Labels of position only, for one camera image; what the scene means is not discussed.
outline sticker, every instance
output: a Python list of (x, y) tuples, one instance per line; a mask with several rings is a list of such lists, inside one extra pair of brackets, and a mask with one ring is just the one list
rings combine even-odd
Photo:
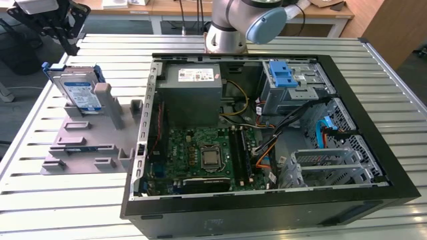
[(305, 81), (304, 75), (293, 75), (293, 79), (295, 79), (296, 81), (301, 81), (301, 80)]
[(280, 156), (277, 164), (285, 164), (287, 158), (284, 156)]
[(101, 110), (101, 104), (89, 82), (64, 82), (64, 87), (77, 108), (92, 112)]
[(256, 115), (263, 114), (263, 108), (260, 106), (256, 107)]
[[(131, 1), (131, 4), (139, 4), (139, 1)], [(129, 11), (131, 14), (148, 14), (147, 11)]]
[(213, 79), (212, 68), (181, 68), (177, 76), (179, 82), (209, 82)]
[(269, 180), (273, 182), (273, 183), (276, 183), (276, 176), (273, 175), (273, 173), (272, 172), (269, 172), (269, 174), (268, 174), (268, 178), (269, 178)]

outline orange wire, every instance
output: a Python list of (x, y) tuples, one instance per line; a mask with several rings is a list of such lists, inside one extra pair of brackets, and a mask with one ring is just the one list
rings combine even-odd
[(259, 160), (257, 160), (257, 162), (255, 164), (255, 167), (257, 167), (257, 168), (265, 168), (265, 167), (269, 168), (265, 165), (260, 165), (260, 162), (263, 161), (263, 159), (264, 159), (265, 155), (268, 154), (268, 152), (272, 150), (273, 146), (276, 145), (276, 142), (277, 142), (277, 140), (273, 142), (273, 144), (269, 146), (269, 148), (267, 149), (264, 154), (260, 156), (260, 158), (259, 158)]
[(259, 127), (265, 127), (265, 125), (260, 125), (260, 115), (256, 116), (256, 120), (255, 120), (256, 126)]

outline power supply label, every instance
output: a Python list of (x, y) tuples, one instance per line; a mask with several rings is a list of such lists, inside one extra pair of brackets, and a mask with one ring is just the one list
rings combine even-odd
[(179, 82), (209, 82), (213, 79), (212, 68), (181, 68), (177, 76)]
[(64, 87), (77, 108), (88, 112), (101, 110), (101, 104), (89, 82), (64, 82)]

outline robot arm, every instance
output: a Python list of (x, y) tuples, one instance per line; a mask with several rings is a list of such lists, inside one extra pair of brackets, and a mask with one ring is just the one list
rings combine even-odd
[(41, 36), (51, 36), (71, 56), (79, 51), (77, 36), (89, 12), (87, 5), (72, 0), (15, 0), (13, 7), (7, 10), (8, 15)]
[(213, 0), (207, 51), (243, 53), (247, 40), (255, 44), (268, 43), (287, 22), (281, 3), (283, 0)]

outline white box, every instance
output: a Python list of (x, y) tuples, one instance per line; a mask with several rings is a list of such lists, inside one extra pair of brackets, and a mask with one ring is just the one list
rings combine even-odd
[(128, 4), (145, 6), (148, 4), (149, 0), (127, 0), (127, 2), (128, 2)]
[(103, 9), (127, 9), (128, 0), (101, 0)]

